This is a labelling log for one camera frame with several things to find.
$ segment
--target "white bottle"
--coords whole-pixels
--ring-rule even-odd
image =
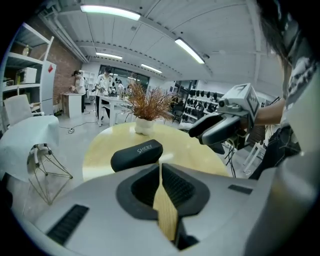
[[[22,55],[28,56],[29,54],[29,45],[26,45],[26,47],[23,49]]]

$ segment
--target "yellow table top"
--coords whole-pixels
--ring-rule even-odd
[[[83,162],[83,180],[114,173],[110,160],[116,151],[155,139],[163,146],[159,163],[177,164],[201,172],[228,176],[226,166],[208,146],[201,145],[196,138],[173,127],[154,124],[152,135],[135,132],[135,123],[123,123],[109,127],[98,134],[91,142]],[[155,194],[153,208],[158,210],[159,226],[173,240],[177,224],[177,211],[165,189],[160,185]]]

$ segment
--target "brick wall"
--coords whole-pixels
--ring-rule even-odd
[[[55,36],[37,16],[26,23],[49,40]],[[46,44],[35,47],[29,56],[39,59],[46,49]],[[73,71],[81,69],[82,62],[57,37],[53,39],[47,60],[56,64],[53,84],[53,105],[56,105],[61,99],[60,93],[68,92],[69,87],[75,84],[75,78],[71,77],[71,74]]]

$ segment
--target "refrigerator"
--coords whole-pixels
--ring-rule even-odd
[[[55,74],[57,70],[57,65],[50,62],[45,61],[42,68],[44,69],[42,83],[41,83],[41,105],[42,111],[45,115],[53,115],[54,114],[54,81]]]

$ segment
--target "white cloth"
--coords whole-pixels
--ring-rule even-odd
[[[27,160],[34,145],[59,144],[59,120],[53,115],[34,116],[11,126],[0,140],[0,172],[28,182]]]
[[[85,94],[86,88],[85,88],[85,79],[81,76],[80,79],[75,80],[75,89],[78,94]]]
[[[193,123],[181,122],[181,123],[179,124],[179,126],[178,126],[178,129],[189,130],[192,125],[193,125]]]
[[[96,79],[96,84],[99,85],[101,88],[105,89],[105,92],[101,93],[100,90],[97,90],[97,96],[105,96],[108,95],[109,93],[111,93],[112,91],[112,83],[113,83],[114,79],[112,76],[108,76],[106,77],[105,74],[100,74],[98,76],[98,78]]]

